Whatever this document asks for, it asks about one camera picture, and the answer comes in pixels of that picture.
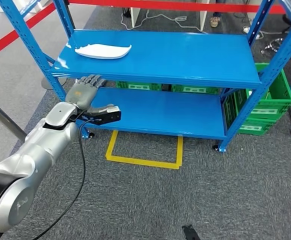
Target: robotic arm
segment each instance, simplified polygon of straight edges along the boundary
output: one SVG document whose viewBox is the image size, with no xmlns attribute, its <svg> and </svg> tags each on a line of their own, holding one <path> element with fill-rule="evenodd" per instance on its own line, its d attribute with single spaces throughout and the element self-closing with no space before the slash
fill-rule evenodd
<svg viewBox="0 0 291 240">
<path fill-rule="evenodd" d="M 95 125 L 120 120 L 117 106 L 91 107 L 104 82 L 98 75 L 81 78 L 65 101 L 38 122 L 18 151 L 0 162 L 0 237 L 27 215 L 48 170 L 77 136 L 76 119 Z"/>
</svg>

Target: red line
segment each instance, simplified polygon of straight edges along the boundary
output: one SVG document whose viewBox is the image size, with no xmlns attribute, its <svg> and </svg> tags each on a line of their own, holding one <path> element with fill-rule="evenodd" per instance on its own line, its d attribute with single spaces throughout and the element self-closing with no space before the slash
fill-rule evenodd
<svg viewBox="0 0 291 240">
<path fill-rule="evenodd" d="M 39 21 L 46 18 L 46 16 L 51 14 L 55 9 L 53 3 L 50 3 L 49 5 L 43 8 L 42 10 L 36 13 L 36 15 L 31 17 L 30 19 L 27 21 L 27 24 L 29 28 L 32 28 Z M 6 48 L 6 46 L 12 43 L 13 41 L 18 39 L 19 36 L 15 30 L 11 31 L 7 35 L 0 39 L 0 51 Z"/>
<path fill-rule="evenodd" d="M 180 1 L 156 1 L 156 0 L 70 0 L 72 4 L 87 4 L 99 6 L 113 6 L 121 8 L 141 8 L 159 10 L 183 10 L 183 11 L 209 11 L 221 13 L 256 13 L 258 5 L 245 4 L 206 4 L 195 2 Z M 285 10 L 281 5 L 273 5 L 270 14 L 284 14 Z"/>
</svg>

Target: yellow floor tape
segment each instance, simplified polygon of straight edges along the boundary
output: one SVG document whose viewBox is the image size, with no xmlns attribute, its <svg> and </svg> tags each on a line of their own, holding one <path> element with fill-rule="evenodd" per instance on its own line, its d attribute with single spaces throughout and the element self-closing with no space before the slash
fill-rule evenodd
<svg viewBox="0 0 291 240">
<path fill-rule="evenodd" d="M 118 136 L 117 130 L 114 130 L 112 133 L 111 139 L 110 140 L 109 146 L 107 147 L 107 153 L 105 154 L 105 158 L 107 160 L 119 162 L 119 163 L 137 164 L 137 165 L 165 168 L 165 169 L 179 169 L 179 167 L 182 165 L 182 154 L 184 149 L 184 138 L 182 136 L 178 137 L 175 163 L 164 162 L 164 161 L 153 161 L 153 160 L 132 158 L 132 157 L 125 157 L 125 156 L 113 156 L 113 150 L 115 146 L 117 136 Z"/>
</svg>

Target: white plate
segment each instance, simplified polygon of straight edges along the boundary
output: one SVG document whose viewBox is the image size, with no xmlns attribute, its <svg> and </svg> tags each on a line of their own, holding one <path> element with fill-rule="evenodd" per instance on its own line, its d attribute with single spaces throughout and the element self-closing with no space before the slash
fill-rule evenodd
<svg viewBox="0 0 291 240">
<path fill-rule="evenodd" d="M 132 49 L 132 45 L 129 47 L 123 46 L 111 46 L 103 44 L 88 44 L 75 49 L 76 53 L 92 59 L 119 59 L 126 56 Z"/>
</svg>

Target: gray pole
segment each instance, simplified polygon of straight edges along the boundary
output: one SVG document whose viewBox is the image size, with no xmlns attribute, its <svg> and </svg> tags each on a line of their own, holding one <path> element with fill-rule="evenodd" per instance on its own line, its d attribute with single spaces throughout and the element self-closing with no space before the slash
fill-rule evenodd
<svg viewBox="0 0 291 240">
<path fill-rule="evenodd" d="M 20 139 L 21 142 L 24 142 L 27 137 L 27 134 L 18 126 L 15 122 L 11 119 L 9 116 L 6 115 L 4 111 L 0 108 L 0 122 L 9 130 L 12 131 L 17 138 Z"/>
</svg>

